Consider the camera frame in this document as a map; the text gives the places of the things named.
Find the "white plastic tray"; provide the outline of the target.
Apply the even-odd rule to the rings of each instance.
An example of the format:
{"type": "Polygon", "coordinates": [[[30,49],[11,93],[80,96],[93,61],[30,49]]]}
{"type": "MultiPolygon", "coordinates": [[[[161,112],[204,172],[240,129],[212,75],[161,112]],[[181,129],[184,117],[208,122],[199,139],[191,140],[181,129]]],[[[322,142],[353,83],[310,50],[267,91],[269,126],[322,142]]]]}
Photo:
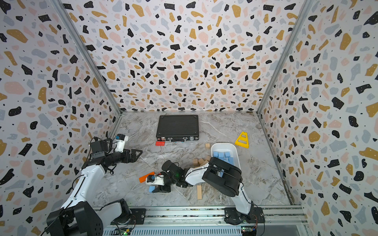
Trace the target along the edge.
{"type": "Polygon", "coordinates": [[[237,153],[237,149],[235,145],[231,143],[216,143],[212,145],[211,147],[211,155],[213,157],[213,152],[217,151],[219,153],[219,157],[217,159],[220,159],[224,162],[229,163],[228,158],[224,157],[225,152],[230,152],[231,157],[234,158],[234,166],[237,167],[239,170],[241,169],[240,161],[237,153]]]}

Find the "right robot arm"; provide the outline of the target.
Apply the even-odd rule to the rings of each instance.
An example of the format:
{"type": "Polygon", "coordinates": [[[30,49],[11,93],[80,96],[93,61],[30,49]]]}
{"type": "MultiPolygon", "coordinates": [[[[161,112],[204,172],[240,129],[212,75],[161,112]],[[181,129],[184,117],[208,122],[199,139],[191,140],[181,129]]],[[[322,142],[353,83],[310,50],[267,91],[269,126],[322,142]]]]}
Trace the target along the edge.
{"type": "Polygon", "coordinates": [[[242,171],[216,157],[212,157],[203,166],[186,169],[168,160],[163,164],[162,171],[156,175],[148,175],[145,183],[155,187],[154,193],[169,193],[173,185],[187,188],[207,183],[230,197],[235,204],[235,207],[224,210],[227,224],[238,225],[246,222],[256,226],[265,223],[262,208],[257,207],[244,190],[242,171]]]}

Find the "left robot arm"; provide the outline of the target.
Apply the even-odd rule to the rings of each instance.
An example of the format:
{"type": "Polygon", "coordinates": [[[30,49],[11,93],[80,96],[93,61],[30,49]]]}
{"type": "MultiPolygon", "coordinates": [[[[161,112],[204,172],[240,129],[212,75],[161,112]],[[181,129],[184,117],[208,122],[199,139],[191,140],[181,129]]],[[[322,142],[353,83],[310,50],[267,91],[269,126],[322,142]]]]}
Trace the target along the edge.
{"type": "Polygon", "coordinates": [[[126,149],[128,136],[117,134],[115,139],[95,137],[81,174],[75,179],[72,193],[60,209],[47,217],[45,233],[52,236],[101,236],[109,225],[143,223],[144,209],[133,213],[124,199],[106,204],[96,211],[91,206],[98,185],[106,174],[113,174],[117,164],[135,163],[141,156],[138,149],[126,149]]]}

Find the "orange long block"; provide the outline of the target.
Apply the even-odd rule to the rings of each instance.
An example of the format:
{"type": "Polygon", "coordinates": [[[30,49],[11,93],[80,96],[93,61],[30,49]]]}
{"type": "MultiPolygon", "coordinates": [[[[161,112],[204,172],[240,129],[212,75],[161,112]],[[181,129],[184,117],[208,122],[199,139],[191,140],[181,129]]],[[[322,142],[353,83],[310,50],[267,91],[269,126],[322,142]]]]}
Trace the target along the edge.
{"type": "Polygon", "coordinates": [[[144,176],[141,176],[141,177],[139,178],[139,182],[140,182],[140,183],[145,182],[146,179],[147,179],[147,177],[148,177],[149,175],[155,175],[155,172],[151,172],[151,173],[148,173],[148,174],[146,174],[146,175],[144,175],[144,176]]]}

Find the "small red block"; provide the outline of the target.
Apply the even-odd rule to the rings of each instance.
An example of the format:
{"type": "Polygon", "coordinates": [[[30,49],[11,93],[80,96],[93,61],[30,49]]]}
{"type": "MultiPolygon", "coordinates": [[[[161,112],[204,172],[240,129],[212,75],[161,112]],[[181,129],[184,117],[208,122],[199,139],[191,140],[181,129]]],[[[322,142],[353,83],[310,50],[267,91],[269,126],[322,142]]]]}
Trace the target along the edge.
{"type": "Polygon", "coordinates": [[[164,146],[165,142],[164,141],[156,141],[155,145],[156,146],[164,146]]]}

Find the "long natural wood block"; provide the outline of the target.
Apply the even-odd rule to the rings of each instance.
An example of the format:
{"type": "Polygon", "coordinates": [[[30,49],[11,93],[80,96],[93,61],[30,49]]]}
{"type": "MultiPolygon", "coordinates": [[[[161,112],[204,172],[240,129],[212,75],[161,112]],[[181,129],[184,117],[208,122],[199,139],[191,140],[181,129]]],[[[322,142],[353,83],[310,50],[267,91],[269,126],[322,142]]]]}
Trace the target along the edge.
{"type": "Polygon", "coordinates": [[[198,200],[202,200],[202,186],[201,185],[197,185],[196,189],[197,189],[197,199],[198,200]]]}

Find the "wood block cluster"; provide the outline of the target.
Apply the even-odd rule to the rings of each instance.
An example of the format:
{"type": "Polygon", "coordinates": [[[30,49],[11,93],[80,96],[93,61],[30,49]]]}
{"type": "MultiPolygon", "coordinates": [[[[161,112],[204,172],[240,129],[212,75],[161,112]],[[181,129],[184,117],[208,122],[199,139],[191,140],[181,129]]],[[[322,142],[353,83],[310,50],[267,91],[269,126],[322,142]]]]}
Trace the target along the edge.
{"type": "Polygon", "coordinates": [[[195,158],[193,160],[193,166],[194,167],[200,167],[200,166],[203,166],[205,164],[207,164],[211,159],[211,156],[207,156],[205,158],[195,158]]]}

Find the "black hard case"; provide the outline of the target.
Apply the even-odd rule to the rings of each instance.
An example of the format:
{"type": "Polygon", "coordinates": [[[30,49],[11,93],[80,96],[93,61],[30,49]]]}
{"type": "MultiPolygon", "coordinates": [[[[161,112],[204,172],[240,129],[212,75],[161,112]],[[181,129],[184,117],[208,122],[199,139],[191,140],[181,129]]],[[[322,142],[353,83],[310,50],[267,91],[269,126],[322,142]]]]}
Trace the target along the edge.
{"type": "Polygon", "coordinates": [[[199,140],[198,115],[164,115],[159,116],[157,141],[184,143],[199,140]]]}

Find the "yellow triangle block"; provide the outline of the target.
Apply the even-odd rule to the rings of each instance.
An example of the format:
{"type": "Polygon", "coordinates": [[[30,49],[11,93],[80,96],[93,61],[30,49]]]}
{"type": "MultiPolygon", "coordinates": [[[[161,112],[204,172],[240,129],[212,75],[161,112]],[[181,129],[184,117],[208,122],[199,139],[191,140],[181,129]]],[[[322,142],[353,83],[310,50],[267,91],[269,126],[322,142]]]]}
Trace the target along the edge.
{"type": "Polygon", "coordinates": [[[247,132],[241,132],[235,141],[235,145],[242,148],[249,148],[249,139],[247,132]]]}

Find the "aluminium front rail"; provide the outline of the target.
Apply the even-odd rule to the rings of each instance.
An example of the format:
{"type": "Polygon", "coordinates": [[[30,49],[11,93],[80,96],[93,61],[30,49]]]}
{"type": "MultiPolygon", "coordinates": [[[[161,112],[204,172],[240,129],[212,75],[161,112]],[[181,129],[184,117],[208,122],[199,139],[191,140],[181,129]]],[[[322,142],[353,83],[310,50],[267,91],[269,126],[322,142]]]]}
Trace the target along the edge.
{"type": "Polygon", "coordinates": [[[300,206],[262,206],[252,223],[231,225],[230,206],[131,207],[132,218],[124,225],[108,225],[99,236],[310,236],[300,206]]]}

